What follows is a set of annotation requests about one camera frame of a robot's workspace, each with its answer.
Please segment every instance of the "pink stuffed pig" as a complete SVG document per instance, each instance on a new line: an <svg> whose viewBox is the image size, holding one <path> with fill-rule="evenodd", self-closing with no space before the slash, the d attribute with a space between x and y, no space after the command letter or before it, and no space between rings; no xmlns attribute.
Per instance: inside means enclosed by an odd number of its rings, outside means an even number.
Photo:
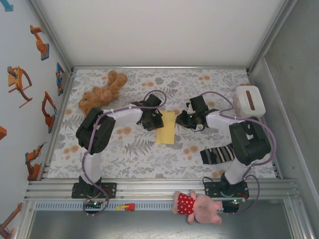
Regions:
<svg viewBox="0 0 319 239"><path fill-rule="evenodd" d="M216 202L206 195L198 195L191 191L190 196L181 192L174 193L174 205L172 212L174 214L188 215L187 222L194 223L196 219L202 224L220 225L222 219L217 212L223 207L221 202Z"/></svg>

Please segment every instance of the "gray floor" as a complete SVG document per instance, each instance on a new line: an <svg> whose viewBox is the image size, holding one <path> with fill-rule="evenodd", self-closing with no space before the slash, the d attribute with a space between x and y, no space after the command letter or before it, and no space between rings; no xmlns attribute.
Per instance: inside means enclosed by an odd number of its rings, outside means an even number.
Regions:
<svg viewBox="0 0 319 239"><path fill-rule="evenodd" d="M241 216L223 217L221 226L188 225L170 211L105 212L86 218L82 212L36 212L31 239L289 239L281 204L259 201Z"/></svg>

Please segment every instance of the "brown teddy bear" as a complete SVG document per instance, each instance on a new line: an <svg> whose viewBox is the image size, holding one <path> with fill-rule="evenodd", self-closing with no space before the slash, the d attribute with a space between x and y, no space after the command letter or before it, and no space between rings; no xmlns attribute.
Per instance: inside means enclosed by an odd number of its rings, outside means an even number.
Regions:
<svg viewBox="0 0 319 239"><path fill-rule="evenodd" d="M87 115L93 107L108 106L110 102L119 97L119 89L125 85L128 77L124 73L110 71L108 74L108 84L102 88L93 87L92 91L83 94L79 102L79 108Z"/></svg>

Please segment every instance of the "white wall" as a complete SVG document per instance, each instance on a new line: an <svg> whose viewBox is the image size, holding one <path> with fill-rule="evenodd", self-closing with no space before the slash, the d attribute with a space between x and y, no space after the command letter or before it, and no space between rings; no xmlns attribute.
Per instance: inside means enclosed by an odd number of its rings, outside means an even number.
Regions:
<svg viewBox="0 0 319 239"><path fill-rule="evenodd" d="M0 140L0 223L2 223L17 204L24 198L27 182L25 153L32 152L44 141L50 141L48 127L41 111L44 91L51 95L56 107L62 102L63 94L58 97L56 86L56 62L58 57L50 46L49 58L41 61L40 52L35 46L35 37L30 33L30 24L38 26L26 1L10 0L13 12L5 12L0 5L0 126L7 129L7 136ZM46 37L40 33L42 40ZM25 94L33 99L19 109L25 101L16 90L8 93L7 67L20 66L29 75L32 86ZM23 86L27 85L23 77ZM47 112L53 108L47 103ZM39 163L46 156L48 144L35 161Z"/></svg>
<svg viewBox="0 0 319 239"><path fill-rule="evenodd" d="M284 0L38 0L75 66L249 66Z"/></svg>

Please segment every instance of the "blue sticker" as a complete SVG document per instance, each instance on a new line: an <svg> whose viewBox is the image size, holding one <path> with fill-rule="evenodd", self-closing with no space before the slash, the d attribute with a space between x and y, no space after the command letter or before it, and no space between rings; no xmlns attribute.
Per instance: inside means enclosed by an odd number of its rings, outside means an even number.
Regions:
<svg viewBox="0 0 319 239"><path fill-rule="evenodd" d="M4 6L5 11L13 11L13 5L9 4L7 0L0 0L2 5Z"/></svg>

